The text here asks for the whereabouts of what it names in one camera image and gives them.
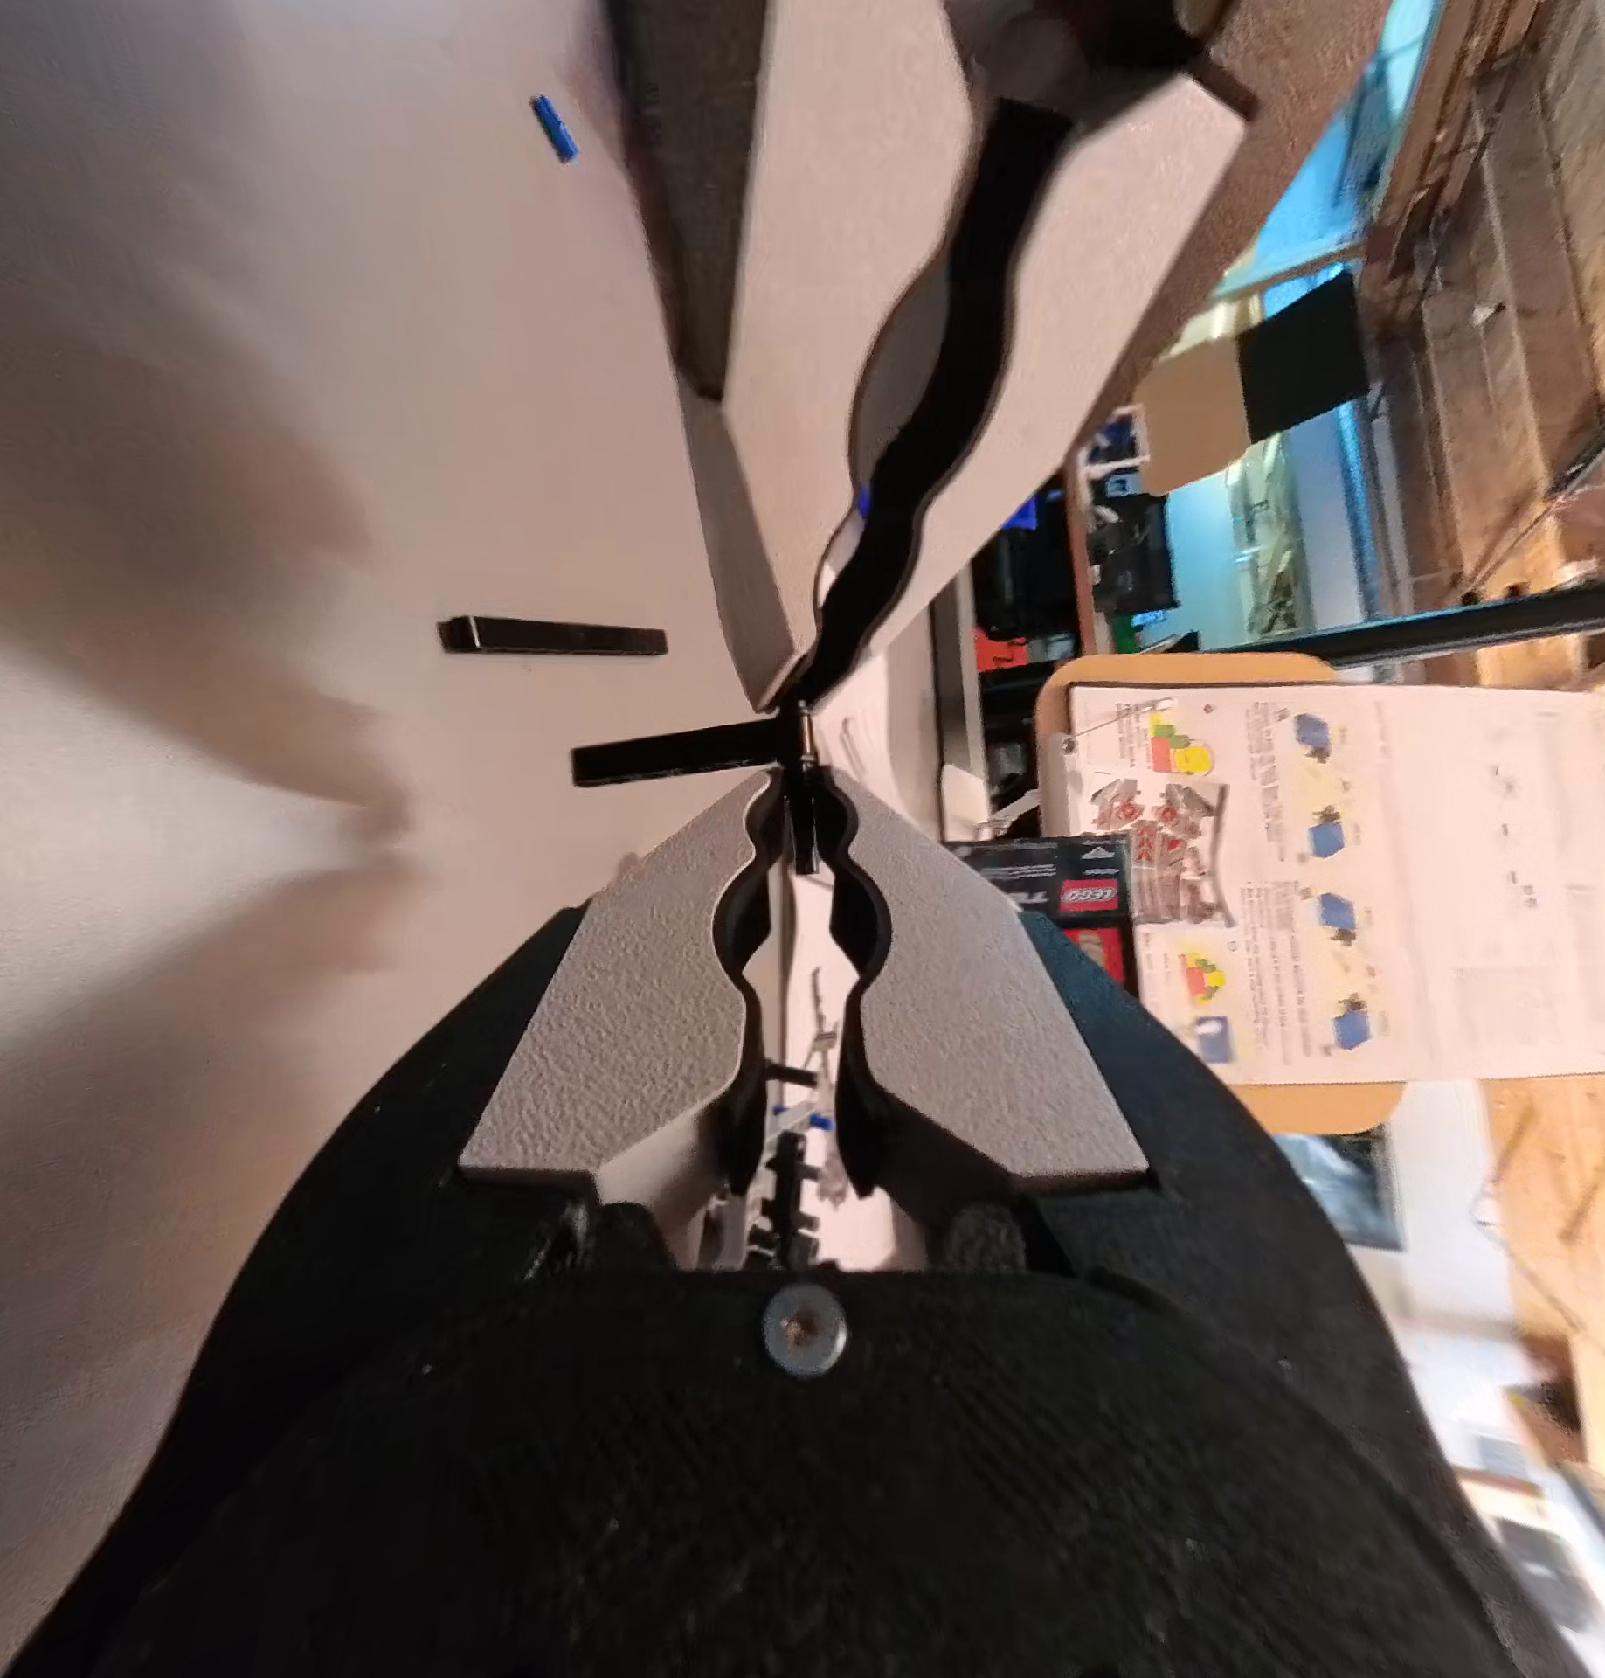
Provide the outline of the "black metal bar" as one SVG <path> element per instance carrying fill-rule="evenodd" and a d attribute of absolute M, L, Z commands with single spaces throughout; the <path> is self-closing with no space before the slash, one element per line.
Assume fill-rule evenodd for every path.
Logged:
<path fill-rule="evenodd" d="M 1331 668 L 1398 664 L 1536 638 L 1605 632 L 1605 582 L 1462 603 L 1405 617 L 1368 617 L 1327 631 L 1224 646 L 1234 654 L 1294 654 Z"/>

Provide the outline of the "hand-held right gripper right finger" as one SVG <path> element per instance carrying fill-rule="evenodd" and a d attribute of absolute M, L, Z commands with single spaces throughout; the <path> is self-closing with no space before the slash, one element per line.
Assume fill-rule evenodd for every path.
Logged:
<path fill-rule="evenodd" d="M 856 779 L 817 775 L 829 931 L 852 972 L 833 1106 L 858 1194 L 928 1262 L 971 1207 L 1137 1188 L 1152 1166 L 1012 901 Z"/>

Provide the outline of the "white board stand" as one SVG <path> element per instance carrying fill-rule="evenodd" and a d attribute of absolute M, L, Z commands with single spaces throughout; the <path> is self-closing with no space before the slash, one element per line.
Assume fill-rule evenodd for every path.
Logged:
<path fill-rule="evenodd" d="M 990 786 L 961 765 L 938 771 L 940 837 L 944 841 L 1000 841 L 1041 837 L 1039 794 L 1027 785 L 1002 804 Z"/>

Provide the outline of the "grey black toy brick assembly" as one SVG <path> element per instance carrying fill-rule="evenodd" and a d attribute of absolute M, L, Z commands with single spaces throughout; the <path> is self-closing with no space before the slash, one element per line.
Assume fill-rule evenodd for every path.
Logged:
<path fill-rule="evenodd" d="M 833 1200 L 835 1063 L 840 987 L 805 977 L 811 1020 L 786 1022 L 790 1059 L 766 1073 L 770 1104 L 759 1163 L 743 1192 L 710 1196 L 696 1241 L 700 1270 L 807 1270 L 819 1262 L 821 1211 Z"/>

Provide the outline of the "wooden board with instruction poster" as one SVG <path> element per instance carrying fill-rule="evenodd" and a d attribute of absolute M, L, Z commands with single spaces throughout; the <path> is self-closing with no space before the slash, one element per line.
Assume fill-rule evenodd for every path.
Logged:
<path fill-rule="evenodd" d="M 1070 660 L 1041 823 L 1127 861 L 1140 1005 L 1269 1128 L 1363 1087 L 1605 1075 L 1605 697 Z"/>

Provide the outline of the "tan panel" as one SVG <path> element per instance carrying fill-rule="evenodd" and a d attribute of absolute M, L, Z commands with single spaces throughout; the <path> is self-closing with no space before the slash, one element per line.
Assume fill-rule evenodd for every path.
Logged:
<path fill-rule="evenodd" d="M 1154 496 L 1224 471 L 1251 447 L 1236 336 L 1216 336 L 1158 358 L 1133 391 Z"/>

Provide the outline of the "black toy set box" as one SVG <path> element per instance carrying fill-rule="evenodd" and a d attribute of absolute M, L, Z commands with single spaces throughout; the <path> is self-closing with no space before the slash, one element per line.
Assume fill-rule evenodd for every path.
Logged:
<path fill-rule="evenodd" d="M 1129 995 L 1140 993 L 1121 837 L 950 839 L 944 847 L 1018 911 L 1051 921 Z"/>

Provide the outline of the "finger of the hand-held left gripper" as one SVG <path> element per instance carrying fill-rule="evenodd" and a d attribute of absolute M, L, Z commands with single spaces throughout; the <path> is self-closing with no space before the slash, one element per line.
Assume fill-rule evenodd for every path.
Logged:
<path fill-rule="evenodd" d="M 891 323 L 916 395 L 876 440 L 852 551 L 815 611 L 794 703 L 817 707 L 916 613 L 1084 434 L 1105 379 L 1246 120 L 1195 77 L 1135 75 L 1098 124 L 994 98 L 953 225 Z"/>
<path fill-rule="evenodd" d="M 815 634 L 866 369 L 938 252 L 973 136 L 942 3 L 768 3 L 722 391 L 681 393 L 716 613 L 753 710 Z"/>

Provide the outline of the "black panel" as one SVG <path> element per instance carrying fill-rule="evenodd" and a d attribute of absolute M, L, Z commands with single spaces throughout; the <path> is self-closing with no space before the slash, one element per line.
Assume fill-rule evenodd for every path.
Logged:
<path fill-rule="evenodd" d="M 1355 276 L 1341 268 L 1238 336 L 1248 441 L 1292 430 L 1366 395 L 1370 367 Z"/>

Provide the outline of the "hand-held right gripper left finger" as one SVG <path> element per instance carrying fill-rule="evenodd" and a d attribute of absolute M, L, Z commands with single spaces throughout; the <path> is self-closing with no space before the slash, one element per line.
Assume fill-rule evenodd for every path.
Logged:
<path fill-rule="evenodd" d="M 755 1170 L 763 1007 L 782 857 L 774 769 L 741 779 L 583 905 L 457 1159 L 467 1176 L 650 1213 L 679 1262 Z"/>

